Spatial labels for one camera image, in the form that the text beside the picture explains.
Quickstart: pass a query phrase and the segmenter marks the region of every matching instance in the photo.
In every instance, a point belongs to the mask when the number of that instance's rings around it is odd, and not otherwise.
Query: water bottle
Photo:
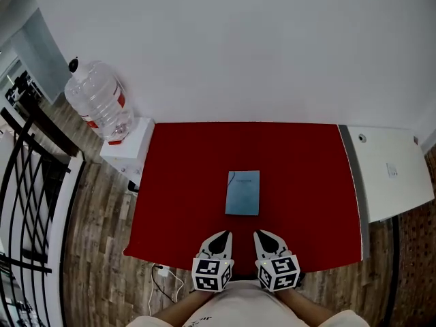
[[[73,77],[65,86],[68,102],[110,145],[122,143],[134,116],[111,68],[100,61],[84,64],[73,59],[69,70]]]

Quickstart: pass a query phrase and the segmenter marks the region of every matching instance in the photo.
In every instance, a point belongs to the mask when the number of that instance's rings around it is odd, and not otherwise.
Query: table
[[[360,261],[368,224],[337,125],[158,123],[125,255],[190,270],[204,239],[233,232],[234,273],[255,270],[253,232],[281,236],[302,271]],[[230,170],[260,171],[260,214],[225,215]]]

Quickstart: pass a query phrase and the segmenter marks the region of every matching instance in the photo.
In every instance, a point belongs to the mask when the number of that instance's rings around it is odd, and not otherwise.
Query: light blue notebook
[[[227,215],[259,215],[259,171],[229,171]]]

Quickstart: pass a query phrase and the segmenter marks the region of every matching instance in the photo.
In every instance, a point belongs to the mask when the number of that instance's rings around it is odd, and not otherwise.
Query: white box
[[[362,173],[369,222],[435,198],[429,169],[411,131],[350,126],[348,131]]]
[[[152,119],[135,119],[134,128],[124,141],[118,145],[109,145],[105,141],[100,156],[139,186],[154,128]]]

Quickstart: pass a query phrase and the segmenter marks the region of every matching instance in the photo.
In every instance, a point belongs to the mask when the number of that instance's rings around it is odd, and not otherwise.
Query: power adapter
[[[166,265],[161,265],[161,264],[156,264],[155,268],[158,268],[159,270],[157,271],[157,274],[162,276],[162,277],[167,277],[168,276],[168,271],[170,270],[169,266]]]

